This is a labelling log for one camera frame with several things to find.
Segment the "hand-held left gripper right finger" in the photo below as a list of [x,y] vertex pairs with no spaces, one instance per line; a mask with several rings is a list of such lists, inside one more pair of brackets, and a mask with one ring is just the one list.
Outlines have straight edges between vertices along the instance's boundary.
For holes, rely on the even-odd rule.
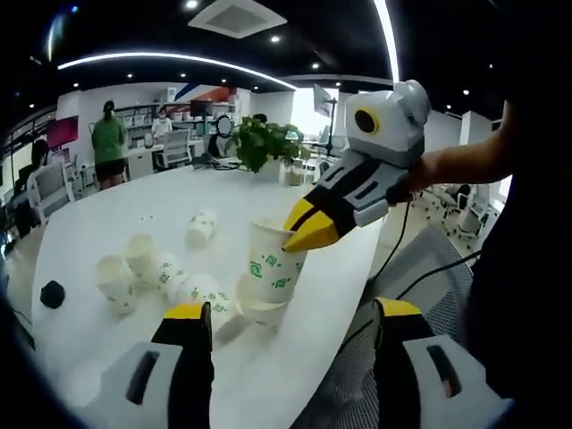
[[381,428],[492,428],[512,400],[486,382],[484,367],[448,335],[435,335],[403,300],[373,301],[374,378]]

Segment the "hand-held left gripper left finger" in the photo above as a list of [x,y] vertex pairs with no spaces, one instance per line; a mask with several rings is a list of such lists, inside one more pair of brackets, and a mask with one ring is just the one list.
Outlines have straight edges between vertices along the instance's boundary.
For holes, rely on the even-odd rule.
[[211,305],[170,308],[150,341],[131,346],[101,374],[84,421],[90,428],[208,428],[212,351]]

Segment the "person's right hand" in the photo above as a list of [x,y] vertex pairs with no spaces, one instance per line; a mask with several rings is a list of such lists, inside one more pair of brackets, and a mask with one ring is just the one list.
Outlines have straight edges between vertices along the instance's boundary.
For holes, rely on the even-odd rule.
[[416,160],[408,170],[408,192],[415,194],[438,181],[440,159],[438,152],[428,153]]

